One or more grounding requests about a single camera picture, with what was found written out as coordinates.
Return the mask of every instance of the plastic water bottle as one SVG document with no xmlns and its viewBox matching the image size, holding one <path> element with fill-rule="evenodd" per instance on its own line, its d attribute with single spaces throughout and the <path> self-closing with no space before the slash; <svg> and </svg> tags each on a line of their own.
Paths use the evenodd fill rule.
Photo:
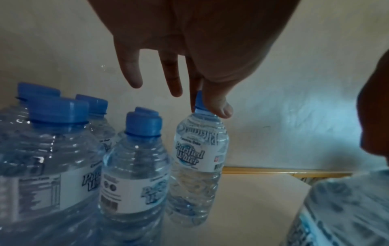
<svg viewBox="0 0 389 246">
<path fill-rule="evenodd" d="M 76 99 L 89 103 L 89 130 L 104 145 L 106 151 L 110 150 L 115 143 L 115 130 L 104 118 L 108 101 L 80 94 L 76 95 Z"/>
<path fill-rule="evenodd" d="M 104 246 L 159 245 L 171 158 L 158 112 L 137 107 L 104 158 L 99 207 Z"/>
<path fill-rule="evenodd" d="M 388 187 L 389 170 L 316 183 L 281 246 L 388 246 Z"/>
<path fill-rule="evenodd" d="M 197 93 L 196 110 L 177 126 L 166 212 L 184 227 L 204 223 L 215 199 L 229 137 Z"/>
<path fill-rule="evenodd" d="M 105 150 L 88 104 L 29 100 L 29 129 L 0 143 L 0 245 L 93 246 Z"/>
<path fill-rule="evenodd" d="M 36 96 L 59 97 L 60 94 L 60 90 L 51 87 L 19 82 L 16 97 L 18 103 L 0 109 L 0 141 L 10 137 L 9 134 L 12 134 L 12 132 L 9 133 L 9 130 L 15 132 L 27 126 L 27 100 L 29 98 Z"/>
</svg>

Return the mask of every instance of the bottle label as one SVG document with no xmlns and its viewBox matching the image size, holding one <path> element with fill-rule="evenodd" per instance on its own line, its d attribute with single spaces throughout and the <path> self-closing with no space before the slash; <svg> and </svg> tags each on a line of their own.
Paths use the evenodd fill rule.
<svg viewBox="0 0 389 246">
<path fill-rule="evenodd" d="M 200 172 L 221 171 L 228 146 L 217 145 L 217 141 L 212 143 L 204 144 L 192 137 L 183 137 L 176 133 L 172 151 L 174 161 L 183 167 Z"/>
<path fill-rule="evenodd" d="M 280 246 L 322 245 L 345 246 L 322 221 L 316 221 L 316 216 L 309 207 L 303 206 Z"/>
<path fill-rule="evenodd" d="M 104 145 L 105 152 L 108 152 L 113 146 L 113 137 L 100 139 L 99 141 L 100 141 L 100 143 L 102 143 Z"/>
<path fill-rule="evenodd" d="M 84 201 L 100 186 L 101 164 L 102 161 L 53 175 L 0 176 L 0 222 L 45 216 Z"/>
<path fill-rule="evenodd" d="M 159 205 L 166 197 L 169 173 L 128 180 L 103 172 L 100 205 L 119 214 L 134 214 Z"/>
</svg>

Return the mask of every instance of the wooden edge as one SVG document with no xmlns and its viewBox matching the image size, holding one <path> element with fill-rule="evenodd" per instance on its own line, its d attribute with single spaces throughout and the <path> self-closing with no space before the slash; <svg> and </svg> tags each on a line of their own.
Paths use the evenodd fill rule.
<svg viewBox="0 0 389 246">
<path fill-rule="evenodd" d="M 298 169 L 272 169 L 251 167 L 224 167 L 224 174 L 290 174 L 296 178 L 341 178 L 350 176 L 350 171 L 322 171 L 322 170 L 298 170 Z"/>
</svg>

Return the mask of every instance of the beige tabletop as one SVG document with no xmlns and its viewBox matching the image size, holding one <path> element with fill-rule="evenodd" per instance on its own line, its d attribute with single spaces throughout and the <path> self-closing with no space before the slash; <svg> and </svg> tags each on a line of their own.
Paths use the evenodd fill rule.
<svg viewBox="0 0 389 246">
<path fill-rule="evenodd" d="M 163 246 L 277 246 L 310 186 L 287 174 L 225 174 L 204 225 L 181 228 L 165 216 Z"/>
</svg>

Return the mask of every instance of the person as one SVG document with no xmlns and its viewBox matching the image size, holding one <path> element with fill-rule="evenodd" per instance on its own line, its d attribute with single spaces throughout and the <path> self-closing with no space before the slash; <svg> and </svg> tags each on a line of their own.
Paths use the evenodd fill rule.
<svg viewBox="0 0 389 246">
<path fill-rule="evenodd" d="M 142 86 L 139 50 L 159 53 L 173 96 L 182 95 L 177 56 L 186 58 L 190 104 L 202 89 L 205 106 L 229 118 L 232 88 L 266 57 L 299 0 L 89 0 L 113 35 L 120 68 L 130 86 Z M 357 98 L 361 147 L 389 156 L 389 52 Z"/>
</svg>

